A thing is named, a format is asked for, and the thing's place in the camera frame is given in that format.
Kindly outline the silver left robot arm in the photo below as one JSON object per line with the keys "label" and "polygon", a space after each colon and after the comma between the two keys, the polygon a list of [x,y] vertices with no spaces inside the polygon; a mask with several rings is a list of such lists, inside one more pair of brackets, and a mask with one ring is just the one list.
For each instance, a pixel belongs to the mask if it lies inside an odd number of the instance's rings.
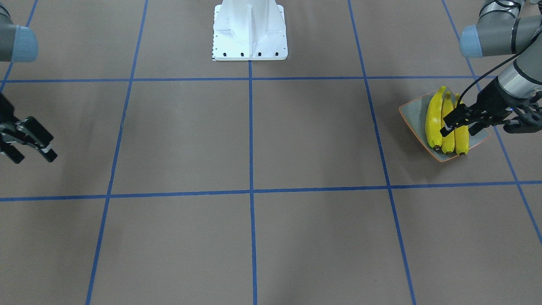
{"label": "silver left robot arm", "polygon": [[486,0],[477,23],[463,30],[459,48],[464,57],[511,57],[474,104],[461,104],[443,118],[442,136],[463,126],[472,136],[499,124],[507,133],[541,130],[541,16],[520,18],[523,4],[523,0]]}

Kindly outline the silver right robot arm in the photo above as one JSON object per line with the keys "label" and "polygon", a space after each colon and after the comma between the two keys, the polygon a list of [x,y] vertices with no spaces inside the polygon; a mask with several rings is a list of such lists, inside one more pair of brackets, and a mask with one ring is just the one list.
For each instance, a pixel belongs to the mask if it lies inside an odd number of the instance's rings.
{"label": "silver right robot arm", "polygon": [[[0,11],[1,61],[33,62],[39,51],[35,33],[29,27],[14,24],[4,5]],[[53,135],[33,116],[17,118],[15,106],[4,94],[0,95],[0,133],[0,152],[14,164],[25,158],[14,143],[35,149],[47,162],[53,162],[58,156],[51,146]]]}

